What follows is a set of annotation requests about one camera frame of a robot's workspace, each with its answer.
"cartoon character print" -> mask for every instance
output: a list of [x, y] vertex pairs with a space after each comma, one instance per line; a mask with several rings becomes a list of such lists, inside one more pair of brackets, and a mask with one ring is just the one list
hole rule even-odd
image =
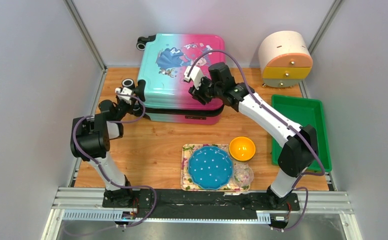
[[[203, 43], [190, 43], [184, 45], [181, 49], [176, 47], [166, 48], [161, 50], [157, 54], [156, 64], [159, 67], [159, 74], [169, 76], [174, 78], [178, 71], [175, 68], [182, 68], [191, 66], [194, 63], [194, 60], [200, 56], [202, 53], [205, 53], [209, 50], [212, 50], [210, 45], [204, 45]], [[210, 66], [211, 61], [209, 56], [206, 55], [195, 64], [197, 67]]]

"white wall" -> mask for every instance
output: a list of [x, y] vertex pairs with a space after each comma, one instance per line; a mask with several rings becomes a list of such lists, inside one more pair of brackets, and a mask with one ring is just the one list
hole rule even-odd
[[271, 33], [300, 32], [309, 44], [334, 0], [74, 0], [104, 62], [139, 66], [137, 38], [157, 33], [216, 34], [243, 67]]
[[38, 240], [101, 71], [61, 0], [0, 0], [0, 239]]
[[312, 57], [335, 183], [363, 238], [388, 239], [388, 1], [346, 0]]

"yellow drawer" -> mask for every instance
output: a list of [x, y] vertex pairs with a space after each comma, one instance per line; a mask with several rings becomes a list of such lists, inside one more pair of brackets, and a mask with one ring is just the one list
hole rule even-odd
[[265, 67], [264, 79], [304, 79], [311, 72], [311, 67]]

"scalloped plate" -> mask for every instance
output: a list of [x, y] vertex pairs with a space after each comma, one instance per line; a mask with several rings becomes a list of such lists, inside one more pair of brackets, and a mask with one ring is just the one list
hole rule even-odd
[[228, 184], [233, 175], [233, 162], [224, 150], [204, 146], [188, 160], [188, 173], [192, 182], [204, 190], [219, 190]]

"gray floor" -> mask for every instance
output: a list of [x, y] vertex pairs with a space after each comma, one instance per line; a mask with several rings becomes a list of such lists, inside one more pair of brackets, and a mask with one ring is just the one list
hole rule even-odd
[[[297, 220], [292, 214], [290, 224]], [[112, 226], [104, 221], [67, 221], [62, 223], [73, 234], [91, 233]], [[160, 223], [145, 222], [122, 232], [113, 228], [85, 237], [72, 237], [60, 231], [58, 240], [345, 240], [338, 214], [309, 214], [294, 230], [276, 232], [268, 225], [219, 223]]]

